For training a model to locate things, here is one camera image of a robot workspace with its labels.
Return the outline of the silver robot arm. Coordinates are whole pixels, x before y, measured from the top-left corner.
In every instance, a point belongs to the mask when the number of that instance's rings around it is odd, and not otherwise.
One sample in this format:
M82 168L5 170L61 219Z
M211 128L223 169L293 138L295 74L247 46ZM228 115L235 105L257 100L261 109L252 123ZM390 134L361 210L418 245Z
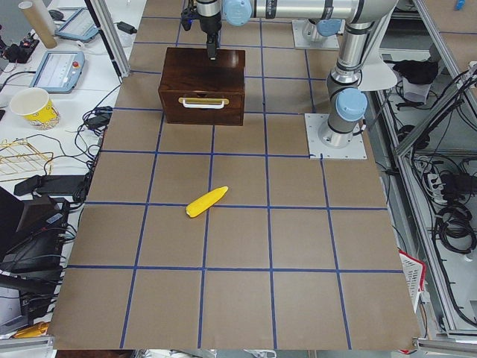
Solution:
M358 88L364 59L383 34L378 29L380 22L392 14L396 4L395 1L189 1L181 13L181 24L187 31L193 21L199 21L206 34L207 55L213 60L218 52L223 19L234 26L242 26L252 18L343 20L342 44L326 80L331 111L318 136L330 148L344 148L350 144L356 133L354 128L367 109L367 98Z
M307 19L300 34L304 48L337 50L339 48L337 34L341 30L340 19Z

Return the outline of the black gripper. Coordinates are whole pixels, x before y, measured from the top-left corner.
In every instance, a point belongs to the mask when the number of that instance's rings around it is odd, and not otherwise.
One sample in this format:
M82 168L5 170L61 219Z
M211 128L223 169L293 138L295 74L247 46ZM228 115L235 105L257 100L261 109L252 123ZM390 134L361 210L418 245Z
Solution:
M197 12L201 30L208 34L207 56L215 60L218 50L218 33L221 30L221 3L219 0L197 0Z

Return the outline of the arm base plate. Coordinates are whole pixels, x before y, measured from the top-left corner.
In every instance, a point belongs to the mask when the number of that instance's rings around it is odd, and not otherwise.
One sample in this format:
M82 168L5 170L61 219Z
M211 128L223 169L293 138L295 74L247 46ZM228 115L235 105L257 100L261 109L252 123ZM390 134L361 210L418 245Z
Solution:
M337 134L328 126L328 113L306 113L306 136L312 160L366 160L360 127L348 134Z
M344 20L297 19L292 21L294 47L323 51L339 50L338 35L342 35Z

